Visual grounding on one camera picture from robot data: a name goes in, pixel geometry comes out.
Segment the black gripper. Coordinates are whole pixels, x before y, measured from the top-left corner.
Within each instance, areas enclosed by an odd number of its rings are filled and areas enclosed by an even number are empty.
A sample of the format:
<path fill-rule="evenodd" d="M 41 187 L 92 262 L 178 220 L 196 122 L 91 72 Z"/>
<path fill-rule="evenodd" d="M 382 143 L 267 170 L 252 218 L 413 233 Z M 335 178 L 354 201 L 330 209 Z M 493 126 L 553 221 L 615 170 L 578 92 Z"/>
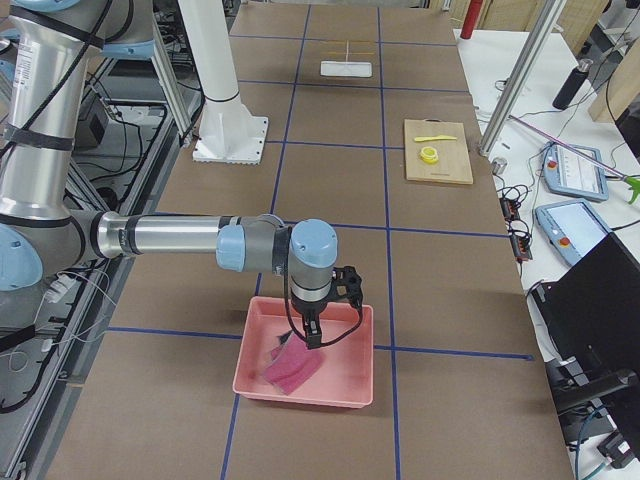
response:
<path fill-rule="evenodd" d="M 309 350 L 322 347 L 320 314 L 327 308 L 327 302 L 295 302 L 294 309 L 301 315 L 305 342 Z"/>

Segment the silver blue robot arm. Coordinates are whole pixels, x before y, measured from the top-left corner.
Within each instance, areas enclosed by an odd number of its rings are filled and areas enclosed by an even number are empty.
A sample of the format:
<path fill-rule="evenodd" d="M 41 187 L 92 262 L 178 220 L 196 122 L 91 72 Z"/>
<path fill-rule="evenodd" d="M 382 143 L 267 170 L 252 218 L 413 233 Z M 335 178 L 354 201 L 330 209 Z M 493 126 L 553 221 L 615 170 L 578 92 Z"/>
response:
<path fill-rule="evenodd" d="M 211 253 L 237 272 L 284 282 L 292 332 L 325 346 L 320 316 L 338 298 L 338 239 L 321 220 L 287 227 L 275 215 L 160 213 L 158 198 L 122 212 L 64 203 L 87 65 L 95 56 L 150 60 L 172 113 L 182 96 L 149 1 L 15 1 L 19 31 L 1 152 L 1 288 L 5 292 L 87 261 L 149 253 Z"/>

